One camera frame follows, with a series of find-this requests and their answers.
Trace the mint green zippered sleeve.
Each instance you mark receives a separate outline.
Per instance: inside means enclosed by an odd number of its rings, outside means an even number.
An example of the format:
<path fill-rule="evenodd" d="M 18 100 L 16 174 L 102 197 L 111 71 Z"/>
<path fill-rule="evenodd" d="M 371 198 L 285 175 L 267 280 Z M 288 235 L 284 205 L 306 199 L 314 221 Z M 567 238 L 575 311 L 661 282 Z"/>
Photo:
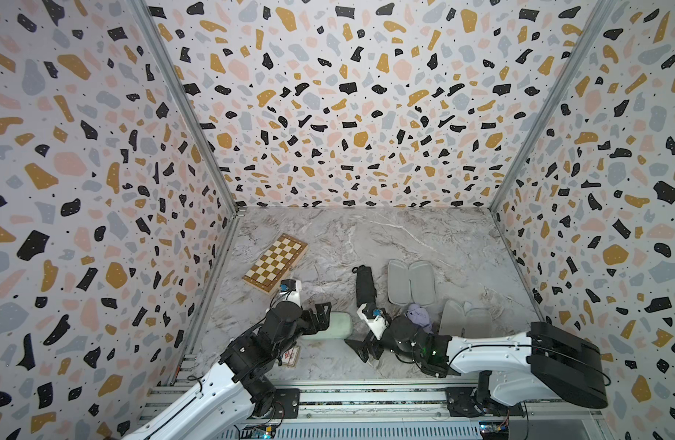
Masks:
<path fill-rule="evenodd" d="M 331 313 L 329 326 L 315 335 L 303 335 L 302 339 L 309 341 L 344 340 L 351 336 L 353 323 L 350 314 L 345 312 Z"/>

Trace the black umbrella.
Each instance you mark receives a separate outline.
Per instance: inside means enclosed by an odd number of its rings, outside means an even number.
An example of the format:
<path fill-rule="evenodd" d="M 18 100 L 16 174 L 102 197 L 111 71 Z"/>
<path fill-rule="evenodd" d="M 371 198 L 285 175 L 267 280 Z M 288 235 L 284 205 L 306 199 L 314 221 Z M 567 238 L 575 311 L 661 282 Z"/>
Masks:
<path fill-rule="evenodd" d="M 376 304 L 377 291 L 372 276 L 372 268 L 359 265 L 352 269 L 352 273 L 356 275 L 355 291 L 357 308 L 365 304 Z"/>

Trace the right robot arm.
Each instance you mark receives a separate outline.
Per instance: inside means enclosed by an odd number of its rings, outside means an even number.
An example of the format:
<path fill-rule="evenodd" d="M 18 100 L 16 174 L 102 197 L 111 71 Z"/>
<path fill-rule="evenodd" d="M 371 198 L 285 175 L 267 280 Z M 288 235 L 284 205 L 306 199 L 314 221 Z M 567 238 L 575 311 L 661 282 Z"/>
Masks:
<path fill-rule="evenodd" d="M 603 372 L 598 346 L 546 322 L 490 338 L 427 333 L 405 316 L 389 324 L 377 318 L 372 326 L 362 341 L 346 342 L 362 361 L 391 351 L 430 377 L 477 373 L 480 382 L 471 399 L 480 406 L 514 407 L 548 398 L 595 410 L 608 405 L 611 380 Z"/>

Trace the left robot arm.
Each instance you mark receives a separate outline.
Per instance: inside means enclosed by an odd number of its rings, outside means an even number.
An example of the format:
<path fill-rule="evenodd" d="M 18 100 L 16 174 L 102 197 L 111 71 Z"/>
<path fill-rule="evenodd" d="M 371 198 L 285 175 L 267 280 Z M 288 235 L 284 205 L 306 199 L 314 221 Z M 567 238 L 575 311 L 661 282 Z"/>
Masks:
<path fill-rule="evenodd" d="M 174 403 L 128 439 L 213 439 L 253 418 L 273 418 L 276 388 L 266 374 L 297 340 L 326 331 L 332 304 L 304 309 L 277 302 L 257 324 L 235 337 L 217 363 Z"/>

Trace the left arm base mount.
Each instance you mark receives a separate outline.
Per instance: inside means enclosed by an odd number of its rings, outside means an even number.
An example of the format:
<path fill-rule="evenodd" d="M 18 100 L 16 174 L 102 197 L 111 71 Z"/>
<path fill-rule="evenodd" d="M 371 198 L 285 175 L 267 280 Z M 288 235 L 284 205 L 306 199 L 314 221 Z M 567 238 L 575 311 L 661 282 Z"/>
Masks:
<path fill-rule="evenodd" d="M 301 391 L 298 388 L 279 388 L 265 392 L 255 404 L 252 418 L 296 419 L 299 414 Z"/>

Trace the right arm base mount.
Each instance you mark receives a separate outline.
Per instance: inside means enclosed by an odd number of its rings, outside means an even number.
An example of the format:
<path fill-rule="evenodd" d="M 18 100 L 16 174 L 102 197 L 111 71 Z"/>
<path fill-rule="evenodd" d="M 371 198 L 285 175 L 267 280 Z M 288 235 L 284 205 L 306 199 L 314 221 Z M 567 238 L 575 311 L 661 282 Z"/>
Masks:
<path fill-rule="evenodd" d="M 449 387 L 445 388 L 446 405 L 451 417 L 478 418 L 484 416 L 525 416 L 521 404 L 513 407 L 497 403 L 489 397 L 479 397 L 478 388 Z"/>

